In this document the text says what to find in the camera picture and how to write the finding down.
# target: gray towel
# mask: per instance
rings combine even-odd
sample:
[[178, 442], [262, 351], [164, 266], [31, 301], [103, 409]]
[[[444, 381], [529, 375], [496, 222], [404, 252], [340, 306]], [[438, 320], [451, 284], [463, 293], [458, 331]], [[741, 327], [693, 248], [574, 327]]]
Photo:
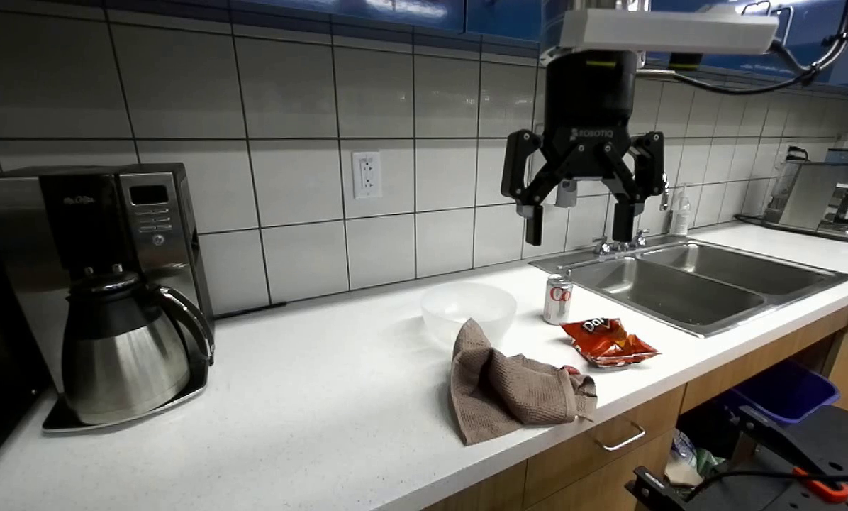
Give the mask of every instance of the gray towel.
[[465, 320], [451, 361], [451, 409], [465, 445], [522, 425], [571, 424], [597, 409], [597, 384], [522, 354], [496, 351], [476, 320]]

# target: snack bag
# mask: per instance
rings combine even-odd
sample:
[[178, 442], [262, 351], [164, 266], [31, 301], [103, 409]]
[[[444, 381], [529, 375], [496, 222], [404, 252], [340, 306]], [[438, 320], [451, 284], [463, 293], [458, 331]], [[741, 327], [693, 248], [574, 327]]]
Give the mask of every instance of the snack bag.
[[563, 328], [590, 367], [631, 367], [659, 354], [638, 334], [628, 334], [615, 317], [563, 323]]

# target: black cable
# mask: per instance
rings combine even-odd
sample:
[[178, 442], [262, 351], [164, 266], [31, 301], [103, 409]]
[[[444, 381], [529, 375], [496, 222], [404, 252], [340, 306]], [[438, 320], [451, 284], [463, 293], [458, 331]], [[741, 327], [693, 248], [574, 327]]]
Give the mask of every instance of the black cable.
[[794, 86], [812, 86], [828, 66], [835, 66], [845, 54], [845, 49], [848, 49], [848, 0], [845, 0], [845, 9], [842, 9], [841, 29], [831, 36], [831, 46], [812, 66], [799, 66], [794, 60], [794, 54], [781, 40], [774, 40], [770, 46], [773, 54], [777, 54], [781, 60], [787, 60], [788, 69], [798, 72], [787, 81], [773, 81], [773, 86], [760, 86], [760, 89], [726, 89], [721, 81], [704, 81], [704, 79], [690, 76], [690, 74], [676, 74], [676, 79], [687, 81], [693, 89], [704, 89], [704, 90], [713, 90], [713, 93], [726, 93], [726, 96], [773, 93], [773, 90], [782, 90], [782, 89], [794, 89]]
[[824, 483], [848, 483], [848, 475], [788, 475], [788, 470], [717, 470], [713, 477], [707, 477], [697, 489], [693, 489], [690, 493], [683, 493], [683, 503], [695, 500], [702, 492], [707, 492], [710, 485], [726, 480], [726, 477], [773, 477], [773, 480], [824, 480]]

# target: drawer handle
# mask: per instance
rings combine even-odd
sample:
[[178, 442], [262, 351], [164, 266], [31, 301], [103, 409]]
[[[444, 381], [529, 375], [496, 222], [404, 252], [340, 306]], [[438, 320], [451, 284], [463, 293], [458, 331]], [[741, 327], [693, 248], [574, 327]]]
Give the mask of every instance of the drawer handle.
[[607, 445], [600, 438], [594, 438], [594, 441], [602, 445], [602, 451], [622, 451], [631, 442], [638, 442], [642, 438], [648, 438], [648, 428], [642, 428], [635, 419], [631, 419], [631, 425], [635, 428], [635, 435], [624, 438], [622, 442]]

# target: sink basin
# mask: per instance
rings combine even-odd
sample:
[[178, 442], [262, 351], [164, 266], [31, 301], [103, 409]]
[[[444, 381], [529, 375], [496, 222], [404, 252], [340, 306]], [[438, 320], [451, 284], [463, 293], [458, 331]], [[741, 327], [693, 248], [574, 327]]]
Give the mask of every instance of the sink basin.
[[721, 331], [770, 306], [848, 282], [848, 273], [690, 239], [590, 260], [550, 259], [537, 266], [695, 334]]
[[642, 260], [726, 282], [731, 286], [764, 294], [770, 303], [788, 303], [848, 282], [848, 273], [753, 255], [702, 240], [665, 243], [659, 250], [651, 250]]
[[758, 293], [631, 255], [568, 266], [565, 276], [578, 286], [597, 289], [702, 334], [713, 334], [765, 306]]

